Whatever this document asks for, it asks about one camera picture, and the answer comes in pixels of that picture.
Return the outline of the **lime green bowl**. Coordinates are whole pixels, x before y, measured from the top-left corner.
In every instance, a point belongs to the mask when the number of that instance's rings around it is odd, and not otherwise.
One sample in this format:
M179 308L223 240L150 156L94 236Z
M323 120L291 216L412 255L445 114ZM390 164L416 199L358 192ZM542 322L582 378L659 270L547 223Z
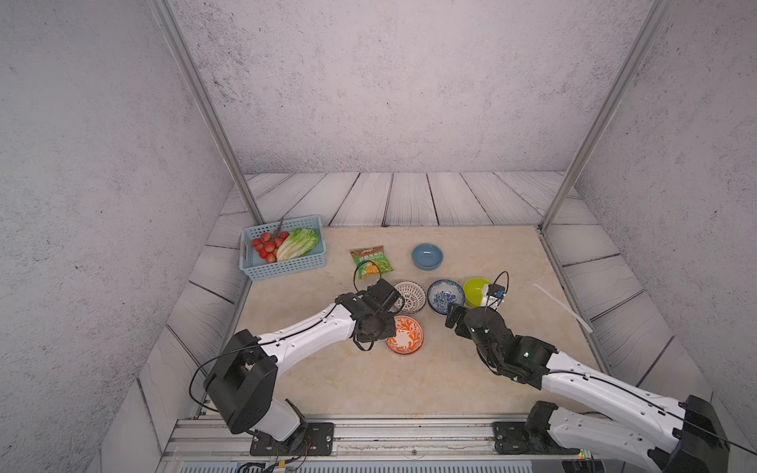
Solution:
M489 280L481 277L468 279L463 284L465 305L467 307L480 307L486 297L489 284Z

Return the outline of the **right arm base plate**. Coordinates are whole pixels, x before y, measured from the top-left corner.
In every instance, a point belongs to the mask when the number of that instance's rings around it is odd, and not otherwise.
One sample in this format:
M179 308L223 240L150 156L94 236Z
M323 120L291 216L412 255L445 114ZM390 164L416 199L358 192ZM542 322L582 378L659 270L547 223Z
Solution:
M548 431L530 428L526 422L495 422L492 424L496 453L504 455L573 455L579 449L558 445Z

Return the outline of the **plain blue bowl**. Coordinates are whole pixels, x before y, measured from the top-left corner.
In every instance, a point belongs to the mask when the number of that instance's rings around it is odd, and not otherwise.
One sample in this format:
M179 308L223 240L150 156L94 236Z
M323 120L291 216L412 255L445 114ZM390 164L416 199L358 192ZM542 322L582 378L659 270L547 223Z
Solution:
M413 264L423 271L434 271L444 262L445 256L435 244L418 244L411 252Z

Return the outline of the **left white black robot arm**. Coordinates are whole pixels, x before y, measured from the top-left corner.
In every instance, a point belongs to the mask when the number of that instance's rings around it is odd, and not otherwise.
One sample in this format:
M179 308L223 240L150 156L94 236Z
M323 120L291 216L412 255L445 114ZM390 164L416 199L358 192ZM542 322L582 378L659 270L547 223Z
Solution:
M372 287L335 301L296 324L253 335L242 330L212 361L203 387L233 435L257 431L289 441L305 426L290 403L274 399L278 378L333 344L350 340L361 351L396 335L393 307L404 297Z

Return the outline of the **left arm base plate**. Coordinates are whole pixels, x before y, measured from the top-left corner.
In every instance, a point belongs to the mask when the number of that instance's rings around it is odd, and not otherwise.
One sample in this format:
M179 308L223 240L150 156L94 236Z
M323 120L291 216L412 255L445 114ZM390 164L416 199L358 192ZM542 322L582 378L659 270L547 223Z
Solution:
M251 456L329 456L334 441L334 424L306 422L284 441L254 432L250 445Z

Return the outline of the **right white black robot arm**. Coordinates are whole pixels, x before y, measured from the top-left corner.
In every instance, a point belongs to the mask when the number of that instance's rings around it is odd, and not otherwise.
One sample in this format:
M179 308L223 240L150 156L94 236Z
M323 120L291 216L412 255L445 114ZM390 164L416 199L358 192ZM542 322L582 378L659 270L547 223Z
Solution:
M597 417L538 401L524 427L498 441L501 453L589 451L649 472L725 472L731 447L712 404L658 395L573 359L555 346L512 333L490 307L453 305L447 327L470 339L496 376L573 399Z

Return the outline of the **orange floral bowl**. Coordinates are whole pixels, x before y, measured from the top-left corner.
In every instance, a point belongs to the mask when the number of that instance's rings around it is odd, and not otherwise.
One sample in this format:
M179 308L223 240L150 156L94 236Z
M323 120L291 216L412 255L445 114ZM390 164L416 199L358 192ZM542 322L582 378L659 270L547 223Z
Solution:
M411 355L424 343L421 324L413 317L398 315L395 319L395 335L386 340L386 346L398 355Z

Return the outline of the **blue floral bowl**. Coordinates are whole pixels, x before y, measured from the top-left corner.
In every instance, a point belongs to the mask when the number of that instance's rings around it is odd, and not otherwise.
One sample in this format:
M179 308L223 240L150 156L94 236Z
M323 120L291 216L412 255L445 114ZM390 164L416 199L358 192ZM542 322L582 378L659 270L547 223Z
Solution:
M438 315L447 315L453 305L465 304L463 288L455 281L435 281L427 290L427 304Z

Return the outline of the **white brown lattice bowl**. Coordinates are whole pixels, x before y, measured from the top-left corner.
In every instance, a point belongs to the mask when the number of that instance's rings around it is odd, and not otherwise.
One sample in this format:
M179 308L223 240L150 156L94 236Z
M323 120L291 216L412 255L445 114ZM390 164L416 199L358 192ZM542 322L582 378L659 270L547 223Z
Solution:
M419 284L412 281L401 281L394 285L400 293L392 310L400 315L415 315L426 305L426 291Z

